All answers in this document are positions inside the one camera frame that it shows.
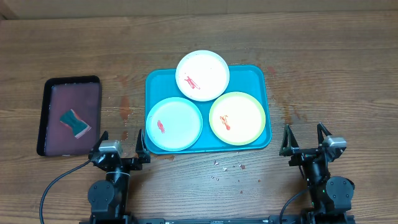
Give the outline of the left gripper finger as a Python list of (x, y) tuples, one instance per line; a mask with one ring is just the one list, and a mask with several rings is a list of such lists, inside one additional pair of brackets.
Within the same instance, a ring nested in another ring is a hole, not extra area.
[(142, 129), (137, 135), (136, 154), (140, 163), (150, 163), (150, 152), (147, 149)]
[(91, 148), (90, 152), (96, 152), (99, 151), (99, 147), (103, 141), (108, 140), (109, 134), (107, 131), (104, 131), (104, 133), (101, 135), (99, 140), (95, 143), (95, 145)]

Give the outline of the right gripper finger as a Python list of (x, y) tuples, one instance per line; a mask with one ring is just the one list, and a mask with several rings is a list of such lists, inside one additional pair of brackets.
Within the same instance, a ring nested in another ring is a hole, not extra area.
[(299, 150), (299, 145), (294, 134), (288, 124), (284, 126), (284, 136), (280, 147), (280, 156), (293, 156)]
[(327, 130), (327, 128), (323, 125), (323, 123), (317, 124), (317, 136), (318, 136), (318, 143), (322, 144), (325, 137), (331, 136), (331, 132)]

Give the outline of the green and pink sponge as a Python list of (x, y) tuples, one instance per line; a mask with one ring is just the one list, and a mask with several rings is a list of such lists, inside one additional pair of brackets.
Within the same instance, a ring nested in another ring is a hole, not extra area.
[(69, 127), (75, 138), (79, 139), (86, 134), (91, 126), (84, 122), (73, 109), (68, 110), (60, 117), (60, 122)]

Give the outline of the light blue plate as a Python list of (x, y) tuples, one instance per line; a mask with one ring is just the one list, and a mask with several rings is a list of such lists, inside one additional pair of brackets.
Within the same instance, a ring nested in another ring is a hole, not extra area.
[(190, 100), (170, 97), (156, 103), (146, 119), (146, 134), (161, 150), (177, 152), (193, 146), (203, 129), (203, 116)]

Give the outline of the yellow-green plate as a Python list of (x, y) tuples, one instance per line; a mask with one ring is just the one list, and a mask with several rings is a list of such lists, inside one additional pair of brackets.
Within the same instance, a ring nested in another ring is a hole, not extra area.
[(266, 114), (255, 97), (234, 91), (215, 100), (210, 108), (209, 124), (221, 141), (243, 146), (254, 142), (262, 134)]

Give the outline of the white plate with red smear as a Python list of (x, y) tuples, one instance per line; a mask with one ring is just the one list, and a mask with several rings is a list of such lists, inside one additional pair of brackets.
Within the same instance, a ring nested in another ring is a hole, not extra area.
[(209, 50), (190, 52), (179, 61), (175, 72), (179, 90), (195, 101), (216, 99), (226, 90), (229, 79), (225, 60)]

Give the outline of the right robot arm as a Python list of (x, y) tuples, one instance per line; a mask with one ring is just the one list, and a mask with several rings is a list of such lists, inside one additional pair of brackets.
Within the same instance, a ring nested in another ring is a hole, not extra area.
[[(322, 124), (317, 124), (318, 146), (301, 149), (287, 124), (279, 155), (290, 157), (289, 165), (297, 166), (307, 188), (291, 197), (279, 213), (279, 223), (354, 223), (354, 216), (348, 216), (354, 196), (353, 181), (342, 176), (331, 176), (328, 165), (338, 159), (345, 151), (345, 138), (332, 135)], [(299, 215), (285, 218), (288, 205), (297, 197), (309, 193), (310, 208), (304, 208)]]

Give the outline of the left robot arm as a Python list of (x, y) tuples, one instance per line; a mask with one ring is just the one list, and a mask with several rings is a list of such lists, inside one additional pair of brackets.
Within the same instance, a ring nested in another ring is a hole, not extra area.
[(88, 190), (91, 205), (90, 223), (137, 223), (126, 211), (129, 192), (130, 172), (142, 170), (142, 165), (150, 162), (142, 130), (136, 142), (136, 157), (123, 157), (121, 142), (109, 140), (104, 132), (93, 146), (88, 159), (106, 173), (104, 180), (92, 184)]

